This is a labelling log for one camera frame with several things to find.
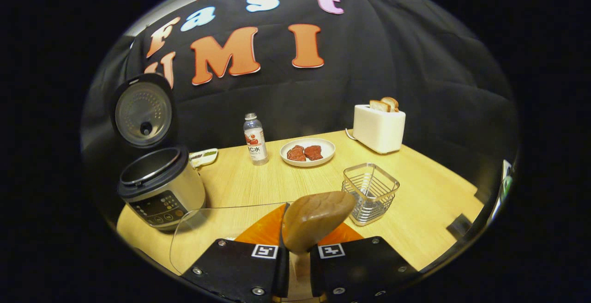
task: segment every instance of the wooden table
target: wooden table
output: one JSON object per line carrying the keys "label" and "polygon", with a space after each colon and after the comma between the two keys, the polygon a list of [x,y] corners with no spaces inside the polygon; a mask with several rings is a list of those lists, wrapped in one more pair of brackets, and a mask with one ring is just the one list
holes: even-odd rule
{"label": "wooden table", "polygon": [[420,270],[456,242],[446,230],[456,217],[463,213],[474,221],[482,209],[483,204],[474,196],[475,186],[405,145],[397,152],[377,154],[358,141],[349,139],[344,130],[308,137],[334,143],[334,157],[326,164],[312,168],[286,164],[279,155],[279,149],[285,143],[302,137],[268,142],[266,147],[270,159],[262,166],[251,164],[247,148],[243,145],[219,149],[216,161],[198,170],[207,193],[207,207],[225,209],[201,211],[203,214],[199,216],[206,217],[207,221],[199,228],[199,237],[195,234],[178,235],[173,251],[173,234],[149,227],[128,206],[120,214],[117,232],[129,244],[180,275],[213,240],[236,237],[278,205],[228,207],[292,202],[304,195],[340,190],[344,169],[372,162],[400,182],[392,206],[382,219],[364,227],[354,225],[350,219],[345,222],[363,237],[382,236]]}

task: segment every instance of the plate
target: plate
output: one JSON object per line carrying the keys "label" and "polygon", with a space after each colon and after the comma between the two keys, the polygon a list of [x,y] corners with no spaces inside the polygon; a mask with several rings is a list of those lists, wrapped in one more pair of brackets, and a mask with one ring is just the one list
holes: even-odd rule
{"label": "plate", "polygon": [[[314,161],[310,161],[309,158],[306,158],[305,162],[289,160],[287,158],[287,152],[289,152],[290,149],[293,149],[295,145],[300,145],[304,148],[309,147],[311,145],[319,145],[321,147],[320,155],[322,155],[322,158],[320,160]],[[318,166],[320,164],[324,164],[325,162],[328,162],[328,160],[331,160],[331,158],[334,155],[335,149],[336,147],[334,147],[334,143],[331,143],[328,140],[320,138],[303,138],[290,141],[289,143],[283,145],[283,147],[281,147],[281,150],[279,150],[279,154],[281,154],[281,158],[283,159],[283,161],[287,162],[288,164],[291,164],[292,166],[313,167]]]}
{"label": "plate", "polygon": [[207,149],[202,151],[196,151],[188,154],[188,158],[191,162],[191,166],[195,169],[205,164],[211,164],[217,158],[217,149]]}

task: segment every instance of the letter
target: letter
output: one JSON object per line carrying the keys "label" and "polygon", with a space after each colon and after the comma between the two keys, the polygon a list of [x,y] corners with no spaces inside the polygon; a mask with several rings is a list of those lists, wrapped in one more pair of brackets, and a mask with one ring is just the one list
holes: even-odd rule
{"label": "letter", "polygon": [[334,2],[340,2],[340,0],[318,0],[318,6],[328,13],[343,14],[344,10],[334,6]]}
{"label": "letter", "polygon": [[156,73],[156,67],[158,67],[158,61],[155,61],[154,63],[148,65],[148,67],[146,67],[146,69],[144,70],[144,73]]}
{"label": "letter", "polygon": [[212,21],[216,16],[213,15],[213,11],[216,8],[213,6],[209,6],[206,8],[202,8],[201,10],[189,15],[187,17],[186,23],[181,26],[181,31],[188,31],[193,29],[195,26],[203,26],[206,23]]}
{"label": "letter", "polygon": [[181,17],[176,17],[152,33],[152,44],[150,44],[150,50],[148,50],[146,58],[150,58],[151,55],[164,46],[163,40],[170,35],[170,32],[173,31],[173,25],[179,22],[180,19]]}
{"label": "letter", "polygon": [[247,0],[250,5],[247,6],[248,12],[268,11],[279,6],[279,0]]}
{"label": "letter", "polygon": [[[170,88],[173,88],[173,84],[175,84],[175,76],[173,75],[173,58],[175,58],[176,52],[167,53],[162,59],[160,63],[164,67],[164,77],[168,80],[170,84]],[[155,61],[148,65],[145,68],[144,73],[157,73],[156,68],[158,67],[158,62]]]}
{"label": "letter", "polygon": [[295,36],[295,59],[291,61],[294,67],[322,67],[325,60],[318,55],[316,34],[320,27],[308,24],[295,24],[287,27]]}
{"label": "letter", "polygon": [[169,81],[170,88],[173,88],[175,84],[175,77],[173,76],[173,58],[175,58],[176,52],[167,53],[160,63],[164,67],[164,77]]}
{"label": "letter", "polygon": [[228,72],[233,76],[259,71],[260,64],[255,61],[253,49],[253,39],[257,31],[257,27],[236,29],[223,48],[212,36],[193,42],[191,49],[195,51],[195,76],[192,83],[200,85],[211,81],[213,74],[207,71],[207,64],[218,78],[223,77],[230,58],[232,66]]}

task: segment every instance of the plastic bottle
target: plastic bottle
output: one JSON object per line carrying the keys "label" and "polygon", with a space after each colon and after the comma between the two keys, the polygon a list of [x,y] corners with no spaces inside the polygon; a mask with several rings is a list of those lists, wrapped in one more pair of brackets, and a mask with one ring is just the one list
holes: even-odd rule
{"label": "plastic bottle", "polygon": [[266,153],[265,137],[262,133],[262,124],[257,120],[257,114],[251,112],[244,116],[244,137],[247,140],[248,152],[255,166],[266,164],[269,156]]}

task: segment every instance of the wooden handle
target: wooden handle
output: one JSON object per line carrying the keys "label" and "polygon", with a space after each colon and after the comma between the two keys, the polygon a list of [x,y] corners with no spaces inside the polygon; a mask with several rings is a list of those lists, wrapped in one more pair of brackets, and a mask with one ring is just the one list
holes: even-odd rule
{"label": "wooden handle", "polygon": [[281,234],[290,252],[306,253],[349,216],[355,198],[343,191],[307,195],[291,204],[283,215]]}

